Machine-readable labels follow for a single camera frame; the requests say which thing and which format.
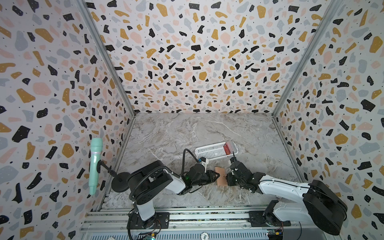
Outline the tan leather card holder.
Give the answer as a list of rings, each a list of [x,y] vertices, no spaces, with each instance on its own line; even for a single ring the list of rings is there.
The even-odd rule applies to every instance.
[[[219,187],[227,187],[228,181],[226,179],[226,176],[227,176],[226,169],[221,167],[215,167],[215,172],[220,175],[219,178],[216,180],[217,185]]]

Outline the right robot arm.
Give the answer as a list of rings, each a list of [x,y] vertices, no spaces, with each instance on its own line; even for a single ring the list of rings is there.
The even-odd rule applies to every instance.
[[[340,234],[348,208],[323,182],[296,183],[265,173],[252,173],[236,157],[232,157],[230,163],[230,172],[226,176],[229,186],[288,200],[286,203],[272,200],[255,223],[271,227],[281,227],[285,222],[310,223],[327,234]]]

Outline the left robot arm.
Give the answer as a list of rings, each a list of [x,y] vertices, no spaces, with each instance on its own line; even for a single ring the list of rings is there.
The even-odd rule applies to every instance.
[[[156,215],[153,198],[162,190],[170,190],[182,196],[193,193],[194,188],[213,184],[219,177],[219,173],[206,170],[202,163],[197,163],[188,172],[178,175],[162,161],[156,161],[129,174],[126,182],[131,190],[129,199],[133,202],[135,212],[143,222],[147,222]]]

